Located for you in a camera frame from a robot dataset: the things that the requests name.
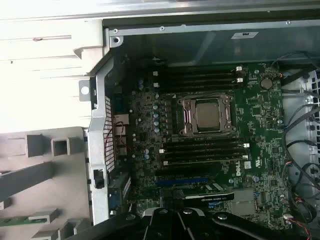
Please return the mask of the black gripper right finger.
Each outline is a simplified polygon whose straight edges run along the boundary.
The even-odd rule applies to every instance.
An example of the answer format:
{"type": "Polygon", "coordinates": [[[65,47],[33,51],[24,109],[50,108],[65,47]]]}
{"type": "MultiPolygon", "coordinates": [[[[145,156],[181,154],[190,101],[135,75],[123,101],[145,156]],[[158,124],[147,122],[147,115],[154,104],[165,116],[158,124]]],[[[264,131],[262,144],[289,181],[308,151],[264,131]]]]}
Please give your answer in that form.
{"type": "Polygon", "coordinates": [[[178,214],[183,239],[190,240],[308,240],[293,230],[273,230],[228,212],[211,217],[199,215],[194,209],[178,214]]]}

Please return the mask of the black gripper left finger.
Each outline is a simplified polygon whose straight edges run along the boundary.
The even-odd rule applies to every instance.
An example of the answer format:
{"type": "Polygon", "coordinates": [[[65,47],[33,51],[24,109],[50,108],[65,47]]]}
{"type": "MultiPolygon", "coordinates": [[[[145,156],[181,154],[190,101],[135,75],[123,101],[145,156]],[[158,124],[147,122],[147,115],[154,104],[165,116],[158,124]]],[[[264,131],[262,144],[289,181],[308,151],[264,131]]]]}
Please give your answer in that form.
{"type": "Polygon", "coordinates": [[[174,212],[149,208],[143,217],[124,213],[91,226],[69,240],[171,240],[174,212]]]}

